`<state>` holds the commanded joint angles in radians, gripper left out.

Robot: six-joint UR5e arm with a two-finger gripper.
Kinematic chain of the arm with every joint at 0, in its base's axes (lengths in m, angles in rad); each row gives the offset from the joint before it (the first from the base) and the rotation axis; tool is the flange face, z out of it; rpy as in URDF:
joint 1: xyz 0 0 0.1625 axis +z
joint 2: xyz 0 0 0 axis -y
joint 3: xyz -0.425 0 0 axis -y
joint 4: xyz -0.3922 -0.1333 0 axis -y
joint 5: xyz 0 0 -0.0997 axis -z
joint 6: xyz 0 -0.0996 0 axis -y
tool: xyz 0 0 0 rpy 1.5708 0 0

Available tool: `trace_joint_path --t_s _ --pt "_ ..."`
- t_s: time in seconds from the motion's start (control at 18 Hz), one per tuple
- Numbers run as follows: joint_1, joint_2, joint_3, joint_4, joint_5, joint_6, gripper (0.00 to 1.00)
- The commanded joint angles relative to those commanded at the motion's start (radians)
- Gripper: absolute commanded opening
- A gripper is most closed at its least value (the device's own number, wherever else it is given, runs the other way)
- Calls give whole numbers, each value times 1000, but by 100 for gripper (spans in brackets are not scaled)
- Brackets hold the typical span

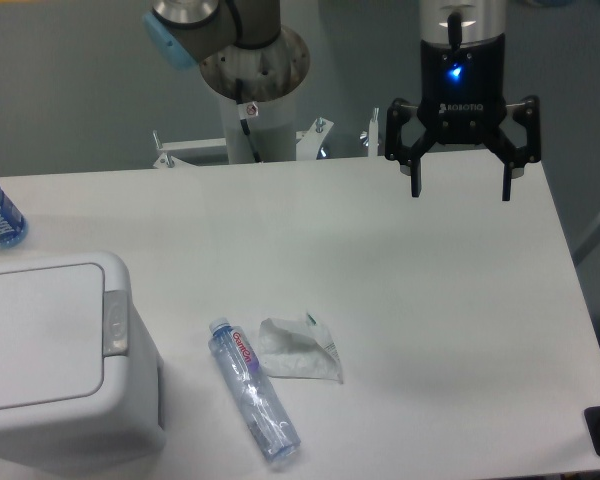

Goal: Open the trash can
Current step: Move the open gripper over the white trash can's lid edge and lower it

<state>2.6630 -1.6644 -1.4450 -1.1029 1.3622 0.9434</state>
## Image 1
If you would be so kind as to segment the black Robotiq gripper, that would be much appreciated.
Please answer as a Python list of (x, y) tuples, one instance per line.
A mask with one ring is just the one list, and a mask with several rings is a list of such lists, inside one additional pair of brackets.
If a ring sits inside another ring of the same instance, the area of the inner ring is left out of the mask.
[[(527, 164), (541, 160), (540, 98), (524, 97), (505, 104), (503, 95), (506, 36), (463, 43), (420, 42), (420, 105), (402, 98), (392, 101), (386, 114), (385, 157), (397, 161), (410, 177), (411, 195), (422, 191), (421, 159), (437, 143), (480, 144), (478, 127), (486, 128), (484, 145), (503, 164), (502, 200), (511, 199), (512, 182)], [(402, 139), (403, 127), (417, 118), (424, 133), (411, 145)], [(525, 131), (525, 143), (515, 145), (502, 130), (510, 118)]]

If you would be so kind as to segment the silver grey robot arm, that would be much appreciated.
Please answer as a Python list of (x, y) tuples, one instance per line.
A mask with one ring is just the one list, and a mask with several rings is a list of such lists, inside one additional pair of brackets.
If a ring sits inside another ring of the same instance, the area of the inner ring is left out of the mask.
[[(421, 160), (435, 145), (481, 145), (503, 164), (510, 185), (541, 158), (540, 102), (503, 96), (506, 5), (423, 1), (422, 96), (396, 99), (386, 114), (385, 155), (422, 189)], [(297, 158), (296, 134), (279, 113), (305, 80), (303, 39), (281, 22), (276, 1), (155, 1), (147, 34), (175, 68), (198, 67), (221, 98), (228, 158), (262, 163)]]

